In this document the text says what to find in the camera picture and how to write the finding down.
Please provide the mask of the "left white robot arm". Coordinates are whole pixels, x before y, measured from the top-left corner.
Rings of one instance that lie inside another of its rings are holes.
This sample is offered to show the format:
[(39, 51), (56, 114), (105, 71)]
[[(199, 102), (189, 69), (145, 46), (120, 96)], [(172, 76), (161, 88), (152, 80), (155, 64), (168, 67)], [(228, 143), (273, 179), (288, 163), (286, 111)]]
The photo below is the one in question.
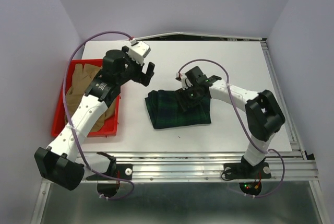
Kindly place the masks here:
[(139, 42), (121, 50), (109, 50), (103, 58), (102, 68), (96, 74), (72, 117), (68, 118), (59, 135), (46, 147), (39, 147), (34, 158), (41, 177), (70, 191), (93, 174), (111, 179), (116, 174), (116, 159), (105, 152), (96, 153), (91, 162), (83, 157), (81, 144), (86, 140), (96, 121), (120, 94), (128, 81), (148, 86), (154, 75), (154, 63), (142, 72), (144, 59), (150, 46)]

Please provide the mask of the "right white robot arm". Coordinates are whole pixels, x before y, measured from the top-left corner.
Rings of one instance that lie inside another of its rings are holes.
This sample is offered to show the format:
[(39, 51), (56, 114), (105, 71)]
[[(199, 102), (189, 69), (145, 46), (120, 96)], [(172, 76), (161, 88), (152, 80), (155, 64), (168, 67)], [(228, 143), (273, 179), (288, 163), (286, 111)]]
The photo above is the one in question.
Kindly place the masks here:
[(182, 84), (176, 97), (183, 111), (197, 106), (205, 97), (232, 106), (250, 139), (242, 156), (240, 171), (246, 177), (256, 174), (265, 160), (271, 140), (285, 124), (284, 114), (273, 93), (269, 90), (246, 90), (216, 75), (207, 77), (198, 66), (184, 74), (178, 73), (176, 80)]

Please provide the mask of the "green plaid pleated skirt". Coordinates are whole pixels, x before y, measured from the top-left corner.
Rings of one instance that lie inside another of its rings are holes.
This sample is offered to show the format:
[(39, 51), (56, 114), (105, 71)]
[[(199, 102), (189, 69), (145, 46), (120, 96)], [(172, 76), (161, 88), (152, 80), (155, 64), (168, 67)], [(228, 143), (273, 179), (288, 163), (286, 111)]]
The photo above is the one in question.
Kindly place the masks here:
[(173, 91), (153, 90), (145, 98), (145, 104), (154, 129), (211, 124), (209, 98), (183, 111)]

